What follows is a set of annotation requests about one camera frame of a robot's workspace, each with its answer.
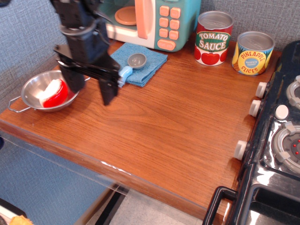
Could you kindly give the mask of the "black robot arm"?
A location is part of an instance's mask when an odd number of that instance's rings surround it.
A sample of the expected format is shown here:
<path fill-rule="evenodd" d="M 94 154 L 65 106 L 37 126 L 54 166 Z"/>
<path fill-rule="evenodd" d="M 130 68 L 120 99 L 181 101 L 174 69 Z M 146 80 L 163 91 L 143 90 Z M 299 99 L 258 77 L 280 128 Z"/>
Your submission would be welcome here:
<path fill-rule="evenodd" d="M 57 45 L 62 75 L 73 93 L 85 86 L 84 76 L 98 80 L 104 105 L 118 95 L 119 64 L 108 54 L 106 30 L 110 19 L 100 12 L 99 0 L 52 0 L 67 44 Z"/>

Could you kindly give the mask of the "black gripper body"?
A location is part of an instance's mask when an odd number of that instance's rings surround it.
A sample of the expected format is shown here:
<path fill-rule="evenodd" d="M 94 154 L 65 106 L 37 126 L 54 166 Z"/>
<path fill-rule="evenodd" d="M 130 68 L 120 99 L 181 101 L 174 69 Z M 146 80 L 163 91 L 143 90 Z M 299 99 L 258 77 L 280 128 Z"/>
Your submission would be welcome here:
<path fill-rule="evenodd" d="M 95 79 L 117 81 L 119 64 L 108 54 L 109 38 L 104 19 L 92 20 L 87 27 L 69 28 L 60 26 L 67 45 L 59 45 L 60 67 L 68 68 Z"/>

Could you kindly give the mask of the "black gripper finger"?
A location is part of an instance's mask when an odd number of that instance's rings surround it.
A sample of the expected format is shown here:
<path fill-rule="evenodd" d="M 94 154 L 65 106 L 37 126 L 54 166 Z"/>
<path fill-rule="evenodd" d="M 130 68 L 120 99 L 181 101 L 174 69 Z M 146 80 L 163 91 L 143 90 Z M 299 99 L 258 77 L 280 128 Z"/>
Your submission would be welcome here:
<path fill-rule="evenodd" d="M 118 94 L 118 82 L 99 79 L 99 87 L 104 105 L 109 105 L 114 97 Z"/>
<path fill-rule="evenodd" d="M 77 93 L 84 88 L 85 79 L 83 74 L 65 67 L 60 67 L 60 70 L 65 82 L 73 93 Z"/>

